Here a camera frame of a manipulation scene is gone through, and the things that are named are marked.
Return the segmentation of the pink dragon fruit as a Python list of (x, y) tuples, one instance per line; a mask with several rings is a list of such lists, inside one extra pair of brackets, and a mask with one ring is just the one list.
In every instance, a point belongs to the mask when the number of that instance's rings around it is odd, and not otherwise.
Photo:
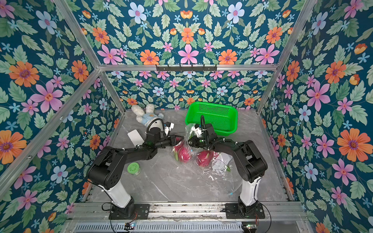
[(174, 152), (174, 157), (176, 161), (178, 162), (187, 163), (188, 161), (192, 159), (191, 151), (186, 146), (186, 144), (183, 142), (176, 145), (173, 148), (173, 152)]
[(214, 157), (214, 152), (211, 150), (204, 150), (197, 154), (196, 163), (199, 167), (208, 167)]

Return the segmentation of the green plastic basket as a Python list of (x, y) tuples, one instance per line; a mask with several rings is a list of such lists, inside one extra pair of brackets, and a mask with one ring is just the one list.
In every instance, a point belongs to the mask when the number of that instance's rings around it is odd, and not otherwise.
[(200, 124), (201, 116), (206, 124), (212, 124), (219, 136), (229, 136), (238, 128), (238, 111), (232, 106), (194, 102), (188, 108), (185, 124)]

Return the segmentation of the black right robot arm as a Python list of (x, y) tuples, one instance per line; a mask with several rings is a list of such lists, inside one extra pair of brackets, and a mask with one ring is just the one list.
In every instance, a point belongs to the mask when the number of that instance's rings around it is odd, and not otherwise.
[(240, 214), (246, 218), (260, 209), (257, 199), (259, 184), (268, 169), (267, 162), (251, 140), (236, 142), (219, 137), (212, 124), (192, 124), (192, 136), (188, 144), (194, 148), (207, 149), (233, 158), (242, 178), (242, 189), (238, 198), (237, 210), (225, 208), (226, 213)]

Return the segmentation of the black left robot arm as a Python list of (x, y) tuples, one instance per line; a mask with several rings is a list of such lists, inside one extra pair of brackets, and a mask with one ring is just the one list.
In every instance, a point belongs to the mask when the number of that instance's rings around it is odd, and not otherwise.
[(100, 187), (111, 200), (111, 213), (119, 218), (131, 218), (135, 214), (135, 200), (127, 193), (121, 176), (128, 163), (151, 160), (158, 149), (176, 146), (183, 136), (166, 135), (159, 128), (152, 128), (146, 134), (145, 141), (135, 148), (120, 149), (107, 146), (94, 159), (88, 169), (90, 181)]

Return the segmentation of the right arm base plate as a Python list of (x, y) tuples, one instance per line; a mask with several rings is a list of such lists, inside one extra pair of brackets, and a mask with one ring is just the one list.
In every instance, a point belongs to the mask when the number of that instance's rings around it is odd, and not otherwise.
[(226, 203), (221, 212), (226, 214), (227, 219), (264, 219), (265, 212), (263, 205), (255, 203), (252, 206), (245, 206), (242, 203)]

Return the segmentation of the white rectangular box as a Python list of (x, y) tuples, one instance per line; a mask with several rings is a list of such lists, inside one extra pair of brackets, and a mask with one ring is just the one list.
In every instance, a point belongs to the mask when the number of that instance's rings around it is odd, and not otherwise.
[(127, 135), (134, 146), (140, 146), (145, 142), (138, 130), (132, 130)]

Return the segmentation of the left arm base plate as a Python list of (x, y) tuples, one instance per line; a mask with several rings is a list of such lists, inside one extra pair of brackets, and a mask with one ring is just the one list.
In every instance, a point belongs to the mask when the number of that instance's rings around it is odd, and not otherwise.
[(150, 212), (149, 204), (130, 204), (125, 208), (119, 208), (115, 205), (111, 207), (110, 220), (144, 220), (148, 219)]

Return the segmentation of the white plush bear toy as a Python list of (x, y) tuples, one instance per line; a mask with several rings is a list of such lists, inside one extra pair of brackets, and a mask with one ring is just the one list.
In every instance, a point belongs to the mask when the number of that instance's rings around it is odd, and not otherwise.
[(155, 119), (163, 119), (164, 115), (159, 113), (158, 115), (154, 112), (155, 105), (148, 104), (145, 109), (141, 108), (139, 105), (133, 105), (131, 110), (136, 115), (136, 120), (143, 124), (144, 126), (149, 126)]

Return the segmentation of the clear zip-top bag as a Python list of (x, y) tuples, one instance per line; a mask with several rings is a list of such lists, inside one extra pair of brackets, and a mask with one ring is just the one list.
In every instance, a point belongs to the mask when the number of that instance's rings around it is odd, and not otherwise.
[(214, 191), (224, 196), (232, 196), (241, 186), (241, 177), (234, 166), (233, 156), (223, 152), (213, 152), (214, 157), (209, 166), (198, 167)]
[(194, 137), (201, 136), (201, 133), (202, 131), (199, 124), (191, 123), (185, 127), (184, 138), (173, 148), (176, 161), (188, 163), (202, 151), (201, 148), (192, 146), (192, 140)]

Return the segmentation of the black hook rail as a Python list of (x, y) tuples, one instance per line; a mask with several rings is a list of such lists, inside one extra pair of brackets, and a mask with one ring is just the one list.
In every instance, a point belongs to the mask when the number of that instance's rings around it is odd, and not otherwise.
[(217, 71), (217, 65), (156, 65), (156, 71), (174, 71), (174, 72), (184, 72), (184, 71)]

